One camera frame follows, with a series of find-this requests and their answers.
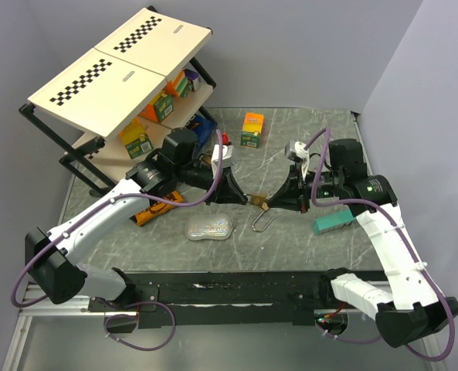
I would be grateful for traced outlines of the large brass padlock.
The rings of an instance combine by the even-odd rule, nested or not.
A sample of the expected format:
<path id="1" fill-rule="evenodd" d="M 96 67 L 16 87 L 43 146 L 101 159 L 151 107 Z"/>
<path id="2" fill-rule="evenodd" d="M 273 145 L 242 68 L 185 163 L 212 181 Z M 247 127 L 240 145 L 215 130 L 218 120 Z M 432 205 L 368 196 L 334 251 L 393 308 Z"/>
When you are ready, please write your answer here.
<path id="1" fill-rule="evenodd" d="M 270 215 L 270 207 L 263 206 L 261 212 L 253 220 L 251 227 L 255 233 L 265 232 L 273 223 L 275 217 Z"/>

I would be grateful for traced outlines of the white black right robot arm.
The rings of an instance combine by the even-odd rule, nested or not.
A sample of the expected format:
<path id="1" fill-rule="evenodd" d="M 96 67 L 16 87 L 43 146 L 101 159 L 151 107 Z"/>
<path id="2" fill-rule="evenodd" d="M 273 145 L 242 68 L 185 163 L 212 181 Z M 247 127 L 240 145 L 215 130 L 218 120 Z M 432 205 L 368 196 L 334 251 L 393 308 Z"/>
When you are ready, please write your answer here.
<path id="1" fill-rule="evenodd" d="M 390 183 L 382 175 L 368 174 L 359 141 L 338 139 L 327 148 L 327 170 L 312 172 L 307 146 L 290 141 L 285 155 L 292 165 L 269 206 L 305 213 L 318 199 L 342 201 L 371 241 L 389 290 L 369 284 L 346 268 L 336 268 L 321 277 L 320 302 L 328 308 L 345 303 L 360 310 L 375 321 L 380 336 L 393 348 L 444 328 L 449 329 L 449 340 L 453 341 L 458 301 L 445 296 L 428 275 Z"/>

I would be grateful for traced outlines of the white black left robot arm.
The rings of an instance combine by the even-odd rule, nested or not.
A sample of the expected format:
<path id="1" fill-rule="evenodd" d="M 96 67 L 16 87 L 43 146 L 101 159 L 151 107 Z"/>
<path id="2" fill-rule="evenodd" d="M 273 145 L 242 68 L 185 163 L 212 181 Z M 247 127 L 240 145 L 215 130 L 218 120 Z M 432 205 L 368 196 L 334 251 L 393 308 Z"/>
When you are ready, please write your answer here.
<path id="1" fill-rule="evenodd" d="M 137 298 L 134 282 L 120 269 L 83 264 L 84 257 L 117 224 L 166 198 L 182 182 L 204 189 L 201 201 L 244 205 L 247 198 L 233 177 L 234 146 L 217 133 L 209 164 L 198 153 L 198 137 L 187 128 L 168 134 L 160 148 L 131 168 L 107 194 L 66 223 L 25 236 L 25 259 L 32 280 L 55 305 L 76 295 L 107 300 L 118 311 Z"/>

